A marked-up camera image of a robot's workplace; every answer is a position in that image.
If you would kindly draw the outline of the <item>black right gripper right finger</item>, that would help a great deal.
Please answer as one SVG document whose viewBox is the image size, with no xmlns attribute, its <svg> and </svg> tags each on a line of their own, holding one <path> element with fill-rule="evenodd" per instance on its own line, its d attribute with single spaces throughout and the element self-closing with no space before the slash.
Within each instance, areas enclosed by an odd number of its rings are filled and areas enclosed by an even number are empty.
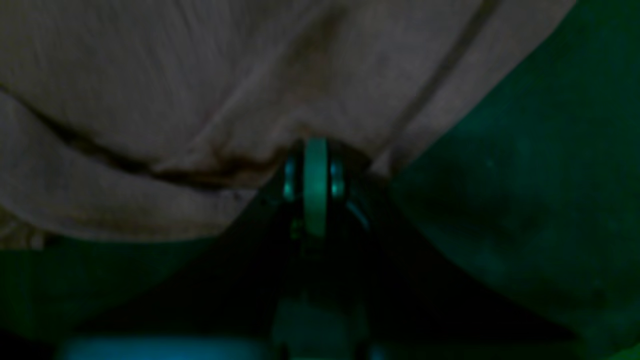
<svg viewBox="0 0 640 360">
<path fill-rule="evenodd" d="M 359 360 L 580 360 L 571 330 L 455 265 L 403 214 L 370 160 L 327 142 L 327 252 L 365 308 Z"/>
</svg>

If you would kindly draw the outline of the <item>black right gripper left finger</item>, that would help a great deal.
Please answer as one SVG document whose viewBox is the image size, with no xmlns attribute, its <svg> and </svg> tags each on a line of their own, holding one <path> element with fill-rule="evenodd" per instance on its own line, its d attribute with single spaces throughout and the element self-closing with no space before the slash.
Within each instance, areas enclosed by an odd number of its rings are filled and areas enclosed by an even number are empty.
<svg viewBox="0 0 640 360">
<path fill-rule="evenodd" d="M 222 236 L 167 280 L 78 328 L 57 360 L 285 360 L 270 326 L 300 215 L 304 142 Z"/>
</svg>

